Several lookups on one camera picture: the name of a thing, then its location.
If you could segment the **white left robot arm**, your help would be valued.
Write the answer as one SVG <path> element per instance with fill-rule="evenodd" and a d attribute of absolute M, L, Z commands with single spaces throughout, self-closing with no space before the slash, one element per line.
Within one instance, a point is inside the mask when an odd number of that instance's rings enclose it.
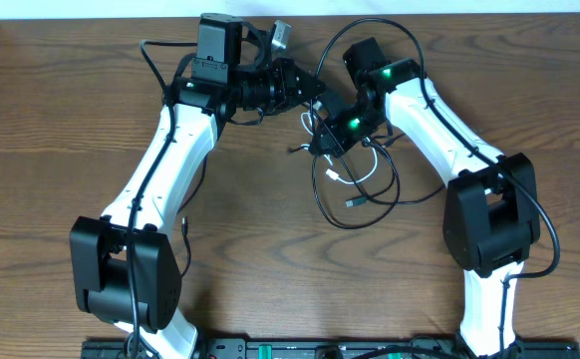
<path fill-rule="evenodd" d="M 159 122 L 117 198 L 70 234 L 78 307 L 127 332 L 121 342 L 87 341 L 86 358 L 191 358 L 198 332 L 178 307 L 184 269 L 170 244 L 180 212 L 237 110 L 259 118 L 320 95 L 324 84 L 284 56 L 291 28 L 268 30 L 231 15 L 205 13 L 198 37 L 170 80 L 161 80 Z"/>

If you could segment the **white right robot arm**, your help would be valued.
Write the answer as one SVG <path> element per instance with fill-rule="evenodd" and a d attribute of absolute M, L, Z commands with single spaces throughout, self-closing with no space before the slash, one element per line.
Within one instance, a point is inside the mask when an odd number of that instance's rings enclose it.
<path fill-rule="evenodd" d="M 309 150 L 341 157 L 383 123 L 401 130 L 445 188 L 443 240 L 464 274 L 458 337 L 468 356 L 494 358 L 520 349 L 512 329 L 515 287 L 540 237 L 535 170 L 524 154 L 505 155 L 473 132 L 443 101 L 423 60 L 391 62 L 369 38 L 343 61 L 358 91 L 344 108 L 328 99 Z"/>

